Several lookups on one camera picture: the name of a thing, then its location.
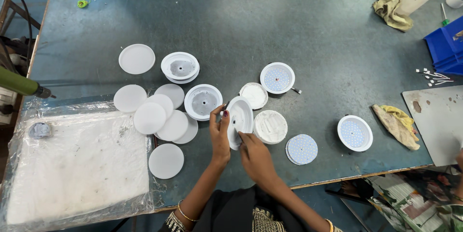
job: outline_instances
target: rag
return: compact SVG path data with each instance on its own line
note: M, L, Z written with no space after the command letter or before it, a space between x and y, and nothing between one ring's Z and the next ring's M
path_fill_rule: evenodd
M420 148L420 145L416 143L418 138L414 134L414 128L412 127L414 120L408 117L406 113L393 106L379 106L375 104L372 108L384 127L400 143L412 151Z
M406 114L404 111L394 107L394 106L386 106L386 105L382 105L382 106L379 106L381 107L382 109L384 109L384 111L386 111L386 113L389 113L391 115L393 115L395 118L397 118L397 120L399 120L406 128L407 130L410 132L410 134L412 135L413 139L417 142L419 141L420 139L418 139L418 137L416 137L415 135L415 129L413 128L412 124L415 122L413 120L413 118L409 117L408 114Z
M395 13L401 2L402 0L378 0L373 3L373 8L387 25L406 32L413 27L413 20L409 16Z

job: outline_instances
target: woman's left hand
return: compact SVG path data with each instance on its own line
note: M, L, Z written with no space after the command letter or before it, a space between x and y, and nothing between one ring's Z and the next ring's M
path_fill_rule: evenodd
M209 131L212 140L212 162L225 166L230 160L230 144L228 143L227 129L230 123L230 113L225 110L222 119L217 123L217 115L224 108L221 105L211 112L209 118Z

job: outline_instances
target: green tape roll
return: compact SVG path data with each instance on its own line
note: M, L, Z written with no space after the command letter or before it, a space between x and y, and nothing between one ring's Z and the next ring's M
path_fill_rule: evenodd
M78 0L77 1L77 7L79 8L84 8L85 6L87 6L87 4L89 4L91 1L86 1L86 0Z

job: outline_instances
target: black cable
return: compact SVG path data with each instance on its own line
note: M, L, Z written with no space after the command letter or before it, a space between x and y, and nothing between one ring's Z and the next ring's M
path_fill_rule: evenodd
M0 55L0 60L2 62L2 64L5 66L6 69L8 69L9 71L13 72L13 73L16 73L16 74L19 74L17 71L16 71L16 68L14 67L14 64L13 62L11 61L10 59L10 55L8 53L8 50L7 50L7 47L5 46L5 43L3 42L3 40L0 38L0 45L3 47L3 52L5 53L5 57L2 57Z
M21 3L24 5L24 10L26 11L26 20L27 26L29 27L29 43L27 45L27 66L31 63L31 43L32 43L32 25L31 25L31 16L29 16L29 11L27 10L26 2L21 0Z

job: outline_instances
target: bangle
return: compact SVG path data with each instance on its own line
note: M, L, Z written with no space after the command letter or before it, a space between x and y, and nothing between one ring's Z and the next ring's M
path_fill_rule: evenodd
M180 209L180 202L182 202L182 201L183 201L183 200L179 201L178 204L177 204L177 207L178 207L178 210L180 210L180 213L181 213L186 219L188 219L189 221L191 221L191 222L198 222L199 219L198 219L198 220L193 220L193 219L187 217L187 216L183 213L183 211Z
M457 195L455 195L455 194L453 195L453 197L454 197L456 200L459 200L459 201L463 201L463 199L462 199L462 198L458 197L458 196L457 196Z
M331 221L325 219L328 223L330 223L330 232L333 232L334 231L334 226L333 226L333 223L331 223Z

